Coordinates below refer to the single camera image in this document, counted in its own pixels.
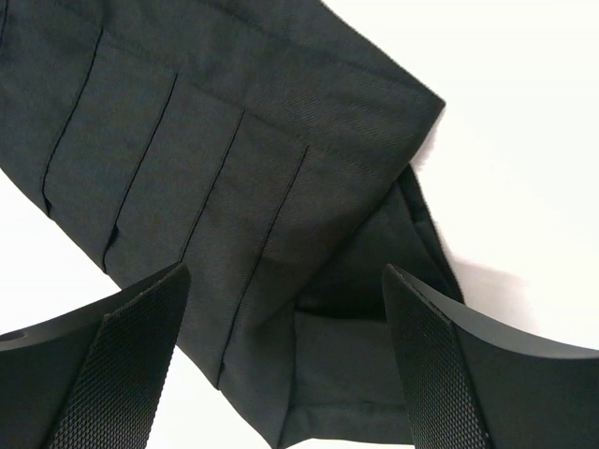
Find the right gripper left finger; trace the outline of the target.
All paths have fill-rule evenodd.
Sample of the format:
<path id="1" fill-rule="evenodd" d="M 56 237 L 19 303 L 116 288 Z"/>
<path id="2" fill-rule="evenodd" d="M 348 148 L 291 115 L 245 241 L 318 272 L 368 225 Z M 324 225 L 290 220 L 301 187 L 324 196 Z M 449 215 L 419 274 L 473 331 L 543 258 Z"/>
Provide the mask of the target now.
<path id="1" fill-rule="evenodd" d="M 187 267 L 176 263 L 2 335 L 2 447 L 145 447 L 189 287 Z"/>

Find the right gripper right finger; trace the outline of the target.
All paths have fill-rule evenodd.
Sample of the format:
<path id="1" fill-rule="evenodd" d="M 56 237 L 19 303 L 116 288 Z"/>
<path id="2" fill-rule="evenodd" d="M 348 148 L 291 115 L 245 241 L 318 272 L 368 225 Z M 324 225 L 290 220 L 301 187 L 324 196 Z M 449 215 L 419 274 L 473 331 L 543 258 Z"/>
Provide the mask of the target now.
<path id="1" fill-rule="evenodd" d="M 383 290 L 415 447 L 597 447 L 597 351 L 503 324 L 394 265 Z"/>

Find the black pleated skirt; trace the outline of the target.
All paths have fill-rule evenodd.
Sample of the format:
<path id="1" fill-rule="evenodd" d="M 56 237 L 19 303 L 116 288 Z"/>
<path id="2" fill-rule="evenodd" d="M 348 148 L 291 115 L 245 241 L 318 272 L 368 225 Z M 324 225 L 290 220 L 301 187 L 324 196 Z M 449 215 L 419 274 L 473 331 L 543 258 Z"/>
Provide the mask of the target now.
<path id="1" fill-rule="evenodd" d="M 411 160 L 444 101 L 318 1 L 5 1 L 1 168 L 274 448 L 412 438 L 381 275 L 454 299 Z"/>

